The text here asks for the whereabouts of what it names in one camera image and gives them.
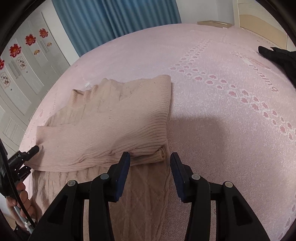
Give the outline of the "person left hand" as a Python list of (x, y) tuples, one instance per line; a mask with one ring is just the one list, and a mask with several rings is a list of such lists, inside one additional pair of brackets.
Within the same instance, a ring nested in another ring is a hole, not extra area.
[[(23, 203), (29, 216), (31, 218), (36, 218), (36, 209), (32, 205), (31, 200), (29, 199), (28, 193), (26, 191), (26, 186), (24, 185), (24, 183), (20, 182), (16, 186), (16, 189), (17, 189), (17, 191), (19, 191), (19, 196), (20, 196), (21, 202)], [(7, 196), (6, 197), (6, 205), (7, 205), (7, 208), (9, 209), (9, 211), (11, 212), (11, 215), (16, 220), (17, 224), (19, 226), (23, 227), (23, 223), (20, 220), (19, 216), (17, 215), (17, 213), (15, 212), (15, 209), (14, 209), (15, 206), (20, 208), (21, 207), (20, 204), (14, 198)]]

